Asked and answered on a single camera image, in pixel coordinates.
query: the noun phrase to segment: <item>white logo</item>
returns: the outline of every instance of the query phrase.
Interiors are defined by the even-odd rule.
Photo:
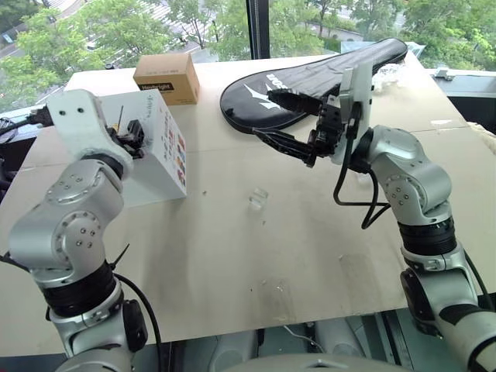
[[[278,89],[287,89],[288,87],[284,84],[282,84],[282,81],[280,81],[274,74],[268,74],[266,75],[267,79],[270,80],[270,82]],[[272,102],[266,95],[263,95],[259,93],[258,91],[254,91],[252,88],[250,88],[248,85],[244,84],[245,88],[248,89],[248,91],[251,93],[251,96],[253,98],[258,98],[261,99],[262,101],[265,102],[258,102],[260,103],[264,108],[267,110],[270,109],[280,109],[281,107],[277,104]],[[267,87],[267,91],[271,91],[272,88],[269,87],[269,85],[266,83],[265,86]]]
[[[261,93],[259,93],[258,91],[254,91],[252,88],[250,88],[248,85],[244,84],[245,85],[245,88],[248,89],[248,91],[251,93],[251,96],[253,98],[258,98],[258,99],[261,99],[262,101],[265,101],[265,102],[258,102],[260,103],[264,108],[266,108],[267,110],[270,110],[270,109],[281,109],[281,107],[277,104],[277,103],[274,103],[272,102],[266,95],[263,95]],[[267,91],[271,91],[272,88],[269,87],[267,84],[265,84],[265,86],[267,87]]]

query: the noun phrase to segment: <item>white box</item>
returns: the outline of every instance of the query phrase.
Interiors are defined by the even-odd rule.
[[[157,89],[100,97],[108,126],[119,123],[119,135],[138,119],[145,139],[144,156],[135,159],[131,177],[124,181],[126,206],[143,205],[186,196],[186,144]]]

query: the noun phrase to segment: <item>printed label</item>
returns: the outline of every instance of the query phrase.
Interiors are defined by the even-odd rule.
[[[174,86],[172,83],[156,83],[156,84],[138,84],[139,89],[158,89],[159,91],[173,91]]]

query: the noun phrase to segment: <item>small transparent object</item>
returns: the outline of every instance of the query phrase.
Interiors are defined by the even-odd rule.
[[[263,208],[267,203],[269,193],[262,188],[255,188],[248,200],[256,208]]]

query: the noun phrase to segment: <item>dark window mullion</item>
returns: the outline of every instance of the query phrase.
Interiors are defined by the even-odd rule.
[[[246,0],[252,60],[270,58],[269,0]]]

